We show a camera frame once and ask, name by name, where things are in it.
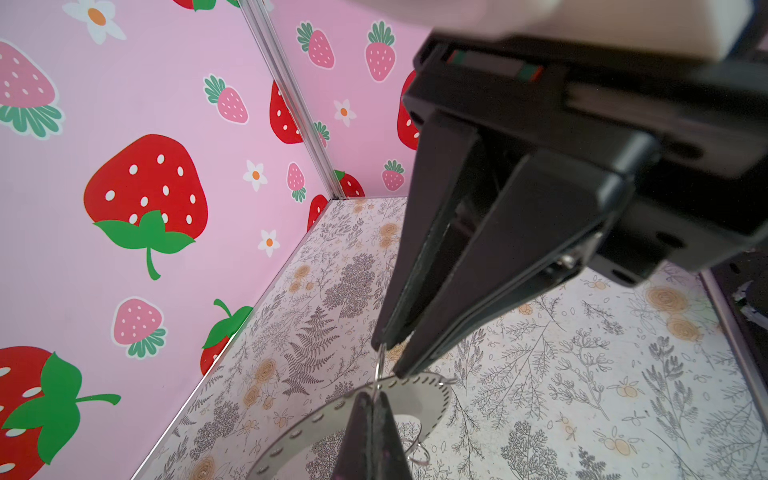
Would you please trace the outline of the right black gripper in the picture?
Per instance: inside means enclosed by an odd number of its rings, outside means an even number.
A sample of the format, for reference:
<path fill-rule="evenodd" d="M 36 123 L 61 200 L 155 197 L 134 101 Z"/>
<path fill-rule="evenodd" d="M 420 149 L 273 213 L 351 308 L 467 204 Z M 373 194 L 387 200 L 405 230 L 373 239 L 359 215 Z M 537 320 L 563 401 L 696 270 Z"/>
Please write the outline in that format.
<path fill-rule="evenodd" d="M 584 267 L 633 286 L 767 246 L 767 65 L 433 34 L 403 102 L 479 128 L 498 194 L 404 341 L 399 378 Z"/>

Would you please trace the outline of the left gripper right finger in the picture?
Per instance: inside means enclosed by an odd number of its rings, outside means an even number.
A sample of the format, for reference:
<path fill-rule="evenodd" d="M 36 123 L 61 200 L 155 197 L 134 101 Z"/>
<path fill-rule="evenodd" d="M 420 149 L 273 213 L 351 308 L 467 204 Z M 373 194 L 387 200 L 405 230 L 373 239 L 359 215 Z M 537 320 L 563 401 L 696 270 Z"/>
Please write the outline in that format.
<path fill-rule="evenodd" d="M 394 414 L 383 391 L 373 401 L 371 461 L 374 480 L 412 480 Z"/>

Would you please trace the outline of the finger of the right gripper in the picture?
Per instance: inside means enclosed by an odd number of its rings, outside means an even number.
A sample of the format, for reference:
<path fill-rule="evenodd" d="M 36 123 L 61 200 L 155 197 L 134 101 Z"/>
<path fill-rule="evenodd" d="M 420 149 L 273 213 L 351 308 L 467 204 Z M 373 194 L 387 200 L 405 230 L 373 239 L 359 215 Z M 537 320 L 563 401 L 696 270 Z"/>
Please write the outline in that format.
<path fill-rule="evenodd" d="M 498 194 L 478 127 L 437 113 L 418 147 L 396 264 L 371 345 L 392 348 L 421 322 Z"/>

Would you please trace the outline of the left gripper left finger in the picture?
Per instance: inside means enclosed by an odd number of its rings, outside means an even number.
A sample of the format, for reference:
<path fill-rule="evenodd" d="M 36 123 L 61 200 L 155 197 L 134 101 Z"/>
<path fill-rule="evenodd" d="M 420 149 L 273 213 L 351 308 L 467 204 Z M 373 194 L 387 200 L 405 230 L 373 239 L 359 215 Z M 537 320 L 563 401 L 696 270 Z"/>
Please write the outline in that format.
<path fill-rule="evenodd" d="M 371 396 L 366 392 L 357 394 L 340 445 L 332 480 L 372 479 L 372 413 Z"/>

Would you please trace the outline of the grey strap keyring yellow clasp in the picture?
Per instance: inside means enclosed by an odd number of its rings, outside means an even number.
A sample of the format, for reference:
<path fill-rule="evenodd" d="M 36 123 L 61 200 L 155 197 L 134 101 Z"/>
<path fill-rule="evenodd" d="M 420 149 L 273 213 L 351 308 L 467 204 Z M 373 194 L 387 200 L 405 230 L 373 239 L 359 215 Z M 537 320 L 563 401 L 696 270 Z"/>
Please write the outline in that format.
<path fill-rule="evenodd" d="M 341 395 L 278 437 L 248 477 L 272 479 L 296 455 L 341 432 L 334 479 L 405 479 L 409 456 L 448 410 L 452 384 L 436 373 L 390 376 Z"/>

